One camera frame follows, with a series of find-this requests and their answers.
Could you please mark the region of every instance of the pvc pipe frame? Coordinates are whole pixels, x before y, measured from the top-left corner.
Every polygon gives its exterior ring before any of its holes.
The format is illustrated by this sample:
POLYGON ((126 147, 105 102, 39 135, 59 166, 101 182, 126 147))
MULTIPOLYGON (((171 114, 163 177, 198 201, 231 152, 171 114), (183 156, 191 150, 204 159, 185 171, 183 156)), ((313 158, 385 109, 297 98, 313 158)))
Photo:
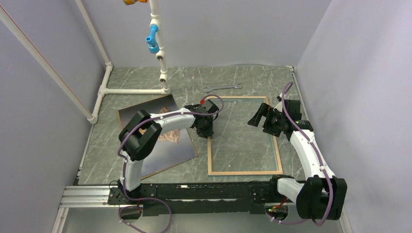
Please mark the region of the pvc pipe frame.
POLYGON ((167 65, 166 65, 166 58, 165 58, 165 46, 163 44, 163 35, 162 35, 162 27, 160 23, 160 16, 159 16, 159 9, 157 7, 157 0, 149 0, 150 10, 152 17, 152 21, 150 22, 150 26, 156 25, 158 27, 156 33, 156 41, 159 45, 159 52, 156 53, 156 59, 160 61, 160 77, 159 80, 162 82, 164 90, 167 93, 170 93, 169 84, 167 83, 168 75, 167 75, 167 65))
POLYGON ((27 51, 36 59, 36 61, 43 67, 43 69, 50 75, 51 78, 59 85, 71 101, 79 108, 79 110, 87 117, 89 121, 93 120, 92 114, 80 102, 79 98, 70 90, 67 84, 63 81, 60 75, 54 70, 46 58, 34 46, 30 39, 24 34, 20 27, 13 21, 6 10, 0 5, 0 19, 6 27, 13 33, 13 35, 20 41, 20 43, 27 49, 27 51))
POLYGON ((53 80, 59 85, 59 87, 65 92, 65 94, 73 101, 73 103, 79 108, 79 110, 86 116, 87 120, 95 124, 97 122, 100 107, 102 105, 103 97, 106 94, 161 94, 166 95, 170 93, 169 85, 166 83, 167 81, 167 67, 166 61, 164 59, 164 46, 163 46, 163 37, 160 31, 160 21, 158 11, 157 11, 157 1, 150 0, 151 10, 152 10, 152 22, 154 19, 157 20, 156 25, 159 27, 159 31, 156 34, 156 39, 158 41, 158 45, 160 51, 156 54, 156 57, 161 56, 160 59, 160 66, 161 66, 161 74, 160 74, 160 81, 163 83, 162 89, 108 89, 107 82, 109 81, 110 73, 113 70, 113 65, 110 59, 107 56, 106 51, 104 50, 103 44, 99 39, 99 36, 91 22, 87 11, 82 3, 81 0, 75 0, 77 7, 86 22, 90 33, 104 59, 106 64, 106 71, 104 73, 104 77, 102 80, 102 84, 99 87, 99 92, 97 94, 96 103, 93 109, 93 113, 91 113, 83 103, 77 98, 77 96, 72 92, 72 90, 67 86, 67 84, 63 81, 61 76, 54 70, 54 68, 50 65, 50 63, 46 60, 46 58, 40 53, 40 51, 36 48, 36 46, 30 41, 26 34, 20 29, 20 27, 13 21, 10 15, 6 12, 6 10, 0 5, 0 18, 1 21, 6 25, 6 27, 13 33, 13 35, 20 41, 20 43, 27 49, 27 51, 36 59, 37 62, 43 67, 43 69, 53 78, 53 80))
MULTIPOLYGON (((102 42, 100 41, 99 36, 97 35, 97 32, 96 32, 96 30, 93 26, 93 23, 91 22, 88 14, 87 14, 87 11, 86 11, 85 6, 83 5, 82 1, 81 0, 75 0, 75 2, 76 2, 77 7, 80 10, 80 13, 83 16, 83 19, 86 22, 86 25, 87 25, 88 29, 90 30, 90 33, 92 34, 92 37, 93 37, 97 47, 99 48, 100 53, 102 54, 102 57, 103 57, 104 62, 106 64, 106 71, 105 71, 104 76, 103 76, 102 84, 100 85, 99 91, 97 93, 97 99, 96 99, 96 103, 94 105, 92 118, 91 119, 88 118, 90 123, 95 124, 97 122, 100 107, 101 107, 102 101, 103 101, 103 97, 107 94, 161 94, 161 95, 166 95, 166 94, 170 93, 169 86, 166 84, 167 67, 166 67, 166 63, 162 62, 162 61, 160 63, 161 63, 161 66, 163 64, 164 68, 161 69, 160 80, 162 80, 162 75, 164 75, 163 78, 165 80, 165 82, 163 83, 163 88, 162 89, 154 89, 154 90, 151 90, 151 89, 129 89, 128 90, 128 89, 109 89, 109 88, 107 88, 107 83, 109 81, 110 73, 113 70, 113 65, 112 65, 110 59, 108 58, 108 56, 107 56, 107 54, 104 50, 102 42)), ((155 6, 155 8, 156 8, 156 11, 155 11, 155 13, 156 13, 157 12, 157 2, 154 2, 153 6, 155 6)), ((158 40, 158 45, 160 47, 160 51, 157 54, 162 55, 162 54, 164 54, 164 51, 162 50, 162 48, 163 48, 163 37, 161 36, 161 34, 159 36, 158 33, 157 33, 156 40, 158 40)))

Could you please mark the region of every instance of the yellow object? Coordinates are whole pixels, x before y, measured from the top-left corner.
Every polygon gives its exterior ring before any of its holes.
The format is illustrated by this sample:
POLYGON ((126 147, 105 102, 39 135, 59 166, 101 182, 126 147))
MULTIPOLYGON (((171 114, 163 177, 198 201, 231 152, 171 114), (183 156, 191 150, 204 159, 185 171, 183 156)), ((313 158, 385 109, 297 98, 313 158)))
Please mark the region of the yellow object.
POLYGON ((132 5, 135 4, 137 1, 147 3, 147 0, 123 0, 124 4, 126 5, 132 5))

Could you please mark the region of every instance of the framed picture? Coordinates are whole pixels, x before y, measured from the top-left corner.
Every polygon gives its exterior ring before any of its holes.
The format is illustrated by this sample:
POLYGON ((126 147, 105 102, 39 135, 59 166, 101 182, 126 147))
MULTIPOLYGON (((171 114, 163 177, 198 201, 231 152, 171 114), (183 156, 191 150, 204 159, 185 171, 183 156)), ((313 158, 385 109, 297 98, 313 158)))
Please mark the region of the framed picture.
MULTIPOLYGON (((213 122, 214 135, 207 139, 208 174, 283 174, 276 137, 247 125, 267 96, 221 96, 224 109, 213 122)), ((220 105, 216 97, 208 97, 220 105)))

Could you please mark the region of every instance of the white cable clip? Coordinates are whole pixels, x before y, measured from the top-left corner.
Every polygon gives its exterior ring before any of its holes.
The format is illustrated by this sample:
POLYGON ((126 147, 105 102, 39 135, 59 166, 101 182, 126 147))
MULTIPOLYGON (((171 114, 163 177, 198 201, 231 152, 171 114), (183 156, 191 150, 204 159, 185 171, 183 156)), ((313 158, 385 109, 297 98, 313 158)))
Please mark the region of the white cable clip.
POLYGON ((313 142, 315 142, 315 137, 312 137, 312 138, 308 141, 308 144, 311 144, 311 143, 313 143, 313 142))

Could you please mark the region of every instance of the wooden frame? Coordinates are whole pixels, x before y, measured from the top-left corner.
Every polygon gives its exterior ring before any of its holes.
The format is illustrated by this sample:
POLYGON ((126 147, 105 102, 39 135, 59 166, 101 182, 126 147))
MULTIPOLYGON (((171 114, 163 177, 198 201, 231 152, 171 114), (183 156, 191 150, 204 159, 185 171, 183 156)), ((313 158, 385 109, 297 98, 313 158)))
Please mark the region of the wooden frame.
MULTIPOLYGON (((220 96, 224 99, 264 99, 265 103, 269 104, 267 96, 220 96)), ((217 99, 217 97, 210 96, 207 99, 217 99)), ((275 159, 277 161, 278 171, 213 171, 212 159, 212 139, 207 138, 207 173, 209 176, 238 176, 238 175, 279 175, 283 174, 282 163, 280 162, 279 148, 277 146, 276 137, 273 136, 273 145, 275 152, 275 159)))

